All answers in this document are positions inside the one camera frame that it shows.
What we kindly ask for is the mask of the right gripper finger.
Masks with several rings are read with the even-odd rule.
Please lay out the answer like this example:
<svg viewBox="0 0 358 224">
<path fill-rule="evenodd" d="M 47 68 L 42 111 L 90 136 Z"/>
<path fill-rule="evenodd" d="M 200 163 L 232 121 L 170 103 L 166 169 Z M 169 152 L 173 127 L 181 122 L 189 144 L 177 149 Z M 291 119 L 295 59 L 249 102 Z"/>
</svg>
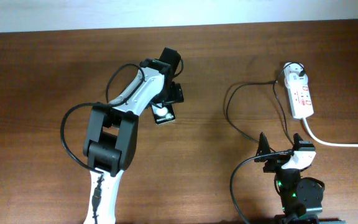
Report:
<svg viewBox="0 0 358 224">
<path fill-rule="evenodd" d="M 261 132 L 259 136 L 259 145 L 257 148 L 256 156 L 265 155 L 265 157 L 256 158 L 255 161 L 256 162 L 272 161 L 274 159 L 274 155 L 272 155 L 272 153 L 273 153 L 272 148 L 270 147 L 265 134 Z"/>
<path fill-rule="evenodd" d="M 301 149 L 303 147 L 303 139 L 298 133 L 293 135 L 293 149 Z"/>
</svg>

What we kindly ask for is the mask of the black smartphone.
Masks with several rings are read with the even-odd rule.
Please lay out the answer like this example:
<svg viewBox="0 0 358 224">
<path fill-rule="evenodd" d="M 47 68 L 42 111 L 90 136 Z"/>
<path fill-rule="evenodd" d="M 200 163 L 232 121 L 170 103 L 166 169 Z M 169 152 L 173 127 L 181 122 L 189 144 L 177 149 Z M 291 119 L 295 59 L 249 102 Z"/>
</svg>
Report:
<svg viewBox="0 0 358 224">
<path fill-rule="evenodd" d="M 155 124 L 157 125 L 163 125 L 176 120 L 175 112 L 173 110 L 172 105 L 167 105 L 163 108 L 158 108 L 152 105 L 152 112 L 154 115 Z"/>
</svg>

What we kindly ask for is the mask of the white power strip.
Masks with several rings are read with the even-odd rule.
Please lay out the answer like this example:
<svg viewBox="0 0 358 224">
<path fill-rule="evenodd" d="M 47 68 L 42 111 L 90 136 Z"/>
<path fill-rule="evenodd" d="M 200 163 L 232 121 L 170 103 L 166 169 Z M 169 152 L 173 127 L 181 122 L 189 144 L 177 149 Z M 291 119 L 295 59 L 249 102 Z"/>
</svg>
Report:
<svg viewBox="0 0 358 224">
<path fill-rule="evenodd" d="M 292 116 L 303 119 L 313 115 L 313 104 L 308 84 L 295 88 L 287 88 Z"/>
</svg>

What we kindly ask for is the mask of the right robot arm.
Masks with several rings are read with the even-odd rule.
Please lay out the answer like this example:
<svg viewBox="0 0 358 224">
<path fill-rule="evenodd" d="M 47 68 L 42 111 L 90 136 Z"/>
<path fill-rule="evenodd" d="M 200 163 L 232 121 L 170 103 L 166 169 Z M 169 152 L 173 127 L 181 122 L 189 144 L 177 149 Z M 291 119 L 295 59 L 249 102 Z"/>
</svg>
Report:
<svg viewBox="0 0 358 224">
<path fill-rule="evenodd" d="M 318 223 L 323 211 L 324 182 L 312 177 L 302 177 L 316 156 L 316 148 L 303 140 L 298 133 L 294 145 L 287 151 L 273 153 L 264 133 L 260 133 L 255 162 L 263 162 L 265 173 L 274 173 L 274 186 L 282 203 L 282 215 L 274 217 L 275 223 Z"/>
</svg>

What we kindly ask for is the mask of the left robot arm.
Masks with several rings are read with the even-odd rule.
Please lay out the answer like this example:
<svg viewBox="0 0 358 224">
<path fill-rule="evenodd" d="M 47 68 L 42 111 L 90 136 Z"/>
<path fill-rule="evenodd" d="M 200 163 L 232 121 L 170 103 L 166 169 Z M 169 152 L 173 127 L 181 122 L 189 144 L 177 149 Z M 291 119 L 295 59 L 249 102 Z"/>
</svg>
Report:
<svg viewBox="0 0 358 224">
<path fill-rule="evenodd" d="M 181 55 L 166 47 L 159 58 L 136 65 L 137 75 L 115 99 L 92 107 L 83 146 L 91 167 L 85 223 L 115 223 L 119 184 L 135 155 L 139 118 L 151 109 L 156 124 L 176 119 L 172 105 L 182 103 L 184 97 L 174 78 L 182 66 Z"/>
</svg>

